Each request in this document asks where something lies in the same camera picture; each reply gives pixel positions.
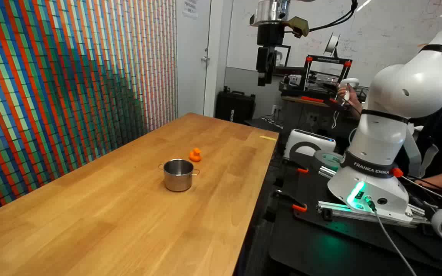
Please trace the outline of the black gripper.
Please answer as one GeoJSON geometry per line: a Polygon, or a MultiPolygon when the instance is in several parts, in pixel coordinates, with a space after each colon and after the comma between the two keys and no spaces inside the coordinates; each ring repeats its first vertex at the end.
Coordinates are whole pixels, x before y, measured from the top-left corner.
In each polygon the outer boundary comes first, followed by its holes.
{"type": "Polygon", "coordinates": [[[258,85],[266,86],[272,83],[270,73],[275,68],[277,53],[275,48],[283,45],[284,25],[281,22],[269,22],[258,27],[257,45],[258,59],[257,71],[258,85]]]}

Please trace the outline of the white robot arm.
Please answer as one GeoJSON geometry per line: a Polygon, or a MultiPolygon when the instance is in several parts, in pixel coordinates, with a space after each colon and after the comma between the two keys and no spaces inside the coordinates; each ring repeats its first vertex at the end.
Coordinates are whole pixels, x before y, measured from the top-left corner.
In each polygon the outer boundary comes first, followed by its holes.
{"type": "Polygon", "coordinates": [[[442,108],[442,30],[409,63],[379,71],[364,103],[358,129],[341,168],[327,183],[335,197],[318,209],[344,218],[416,228],[429,224],[442,238],[442,209],[427,215],[410,203],[410,183],[395,166],[401,149],[421,154],[413,142],[413,119],[442,108]]]}

